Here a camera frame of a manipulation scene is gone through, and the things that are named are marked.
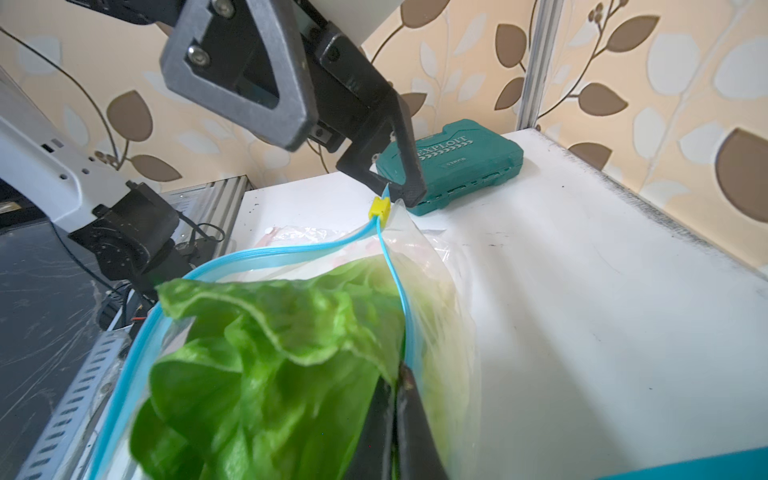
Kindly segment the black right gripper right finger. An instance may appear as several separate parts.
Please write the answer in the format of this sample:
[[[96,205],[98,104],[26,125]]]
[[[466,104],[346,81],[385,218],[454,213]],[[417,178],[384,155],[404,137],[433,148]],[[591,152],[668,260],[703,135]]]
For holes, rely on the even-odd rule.
[[[399,366],[395,394],[396,471],[399,479],[447,480],[412,370]]]

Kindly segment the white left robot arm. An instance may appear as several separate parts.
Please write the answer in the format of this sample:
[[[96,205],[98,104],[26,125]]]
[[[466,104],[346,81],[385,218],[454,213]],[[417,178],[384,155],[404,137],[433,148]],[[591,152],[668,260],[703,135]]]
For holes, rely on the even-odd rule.
[[[407,206],[426,194],[405,100],[361,52],[392,1],[90,1],[89,10],[171,29],[165,86],[286,151],[315,140],[337,168]],[[68,143],[15,87],[1,90],[1,177],[110,280],[150,296],[189,264],[180,216],[145,184]]]

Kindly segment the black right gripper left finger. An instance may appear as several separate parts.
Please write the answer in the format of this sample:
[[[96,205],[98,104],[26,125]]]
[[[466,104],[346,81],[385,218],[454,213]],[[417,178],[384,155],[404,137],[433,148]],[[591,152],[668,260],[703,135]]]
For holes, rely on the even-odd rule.
[[[394,400],[392,387],[383,378],[379,378],[344,480],[392,478]]]

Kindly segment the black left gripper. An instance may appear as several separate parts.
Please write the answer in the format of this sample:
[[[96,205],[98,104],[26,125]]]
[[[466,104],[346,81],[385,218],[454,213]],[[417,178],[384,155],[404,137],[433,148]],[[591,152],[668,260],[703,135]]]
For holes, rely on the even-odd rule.
[[[309,1],[83,1],[135,25],[170,27],[166,87],[287,151],[313,139],[336,169],[417,206],[427,193],[408,105]]]

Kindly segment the clear blue-zip zipper bag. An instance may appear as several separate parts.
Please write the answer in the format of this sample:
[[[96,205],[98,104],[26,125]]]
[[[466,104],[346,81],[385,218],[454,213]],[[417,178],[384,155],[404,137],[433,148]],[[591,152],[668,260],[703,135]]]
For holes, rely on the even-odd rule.
[[[160,285],[86,477],[472,477],[479,362],[446,258],[386,187],[340,239]]]

